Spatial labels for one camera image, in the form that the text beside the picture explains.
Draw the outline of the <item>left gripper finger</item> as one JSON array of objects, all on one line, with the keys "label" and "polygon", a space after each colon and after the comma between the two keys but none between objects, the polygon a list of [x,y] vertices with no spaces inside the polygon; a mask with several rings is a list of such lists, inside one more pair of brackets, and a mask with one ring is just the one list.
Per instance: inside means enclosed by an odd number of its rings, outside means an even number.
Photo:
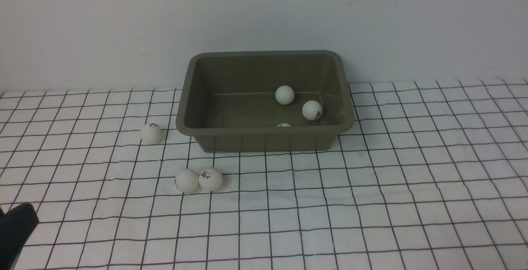
[{"label": "left gripper finger", "polygon": [[13,270],[25,243],[39,224],[32,204],[24,203],[10,211],[0,210],[0,268]]}]

